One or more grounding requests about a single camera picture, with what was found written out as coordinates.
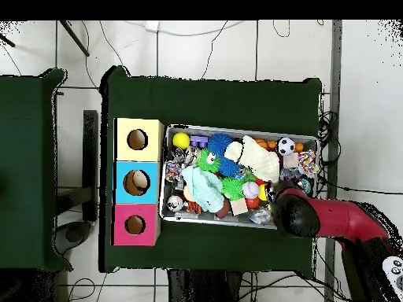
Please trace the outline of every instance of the blue plush toy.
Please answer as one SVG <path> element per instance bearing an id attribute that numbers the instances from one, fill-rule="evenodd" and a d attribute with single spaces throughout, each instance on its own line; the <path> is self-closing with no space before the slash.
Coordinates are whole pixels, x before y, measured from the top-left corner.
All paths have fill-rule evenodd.
<path id="1" fill-rule="evenodd" d="M 208 149 L 220 158 L 220 166 L 218 172 L 224 176 L 234 178 L 241 166 L 233 160 L 224 157 L 225 149 L 232 143 L 232 138 L 228 134 L 216 133 L 209 138 Z"/>

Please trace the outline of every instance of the red ball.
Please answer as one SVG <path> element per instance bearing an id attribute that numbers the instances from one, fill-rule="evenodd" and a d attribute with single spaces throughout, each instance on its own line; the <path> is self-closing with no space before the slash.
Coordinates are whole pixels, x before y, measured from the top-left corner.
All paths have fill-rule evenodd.
<path id="1" fill-rule="evenodd" d="M 256 197 L 254 199 L 245 198 L 245 200 L 247 208 L 256 208 L 259 205 L 259 197 Z"/>
<path id="2" fill-rule="evenodd" d="M 255 179 L 255 183 L 260 186 L 262 184 L 265 184 L 265 182 L 263 182 L 261 179 Z"/>

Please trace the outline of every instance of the green plush toy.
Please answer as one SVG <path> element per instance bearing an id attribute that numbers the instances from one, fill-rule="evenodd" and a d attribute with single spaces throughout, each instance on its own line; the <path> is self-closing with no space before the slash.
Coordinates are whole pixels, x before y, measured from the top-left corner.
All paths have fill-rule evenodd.
<path id="1" fill-rule="evenodd" d="M 200 158 L 198 159 L 198 167 L 204 171 L 210 171 L 213 174 L 218 172 L 218 167 L 220 166 L 220 158 L 209 152 L 207 148 L 204 148 L 200 152 Z"/>
<path id="2" fill-rule="evenodd" d="M 237 201 L 243 198 L 242 186 L 245 183 L 243 179 L 232 179 L 226 177 L 223 179 L 223 195 L 230 201 Z"/>

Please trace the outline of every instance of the pink ball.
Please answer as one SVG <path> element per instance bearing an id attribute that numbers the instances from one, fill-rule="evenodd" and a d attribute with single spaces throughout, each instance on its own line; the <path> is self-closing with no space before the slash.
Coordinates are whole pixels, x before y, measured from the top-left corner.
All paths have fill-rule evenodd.
<path id="1" fill-rule="evenodd" d="M 259 194 L 259 186 L 255 182 L 246 182 L 242 187 L 245 198 L 254 199 Z"/>

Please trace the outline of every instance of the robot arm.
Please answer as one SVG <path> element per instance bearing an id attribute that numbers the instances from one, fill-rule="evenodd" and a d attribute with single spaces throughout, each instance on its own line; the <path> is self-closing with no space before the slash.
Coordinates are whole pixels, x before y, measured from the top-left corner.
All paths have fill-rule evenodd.
<path id="1" fill-rule="evenodd" d="M 278 229 L 288 234 L 341 244 L 353 302 L 403 302 L 401 239 L 375 207 L 312 199 L 293 183 L 279 182 L 272 214 Z"/>

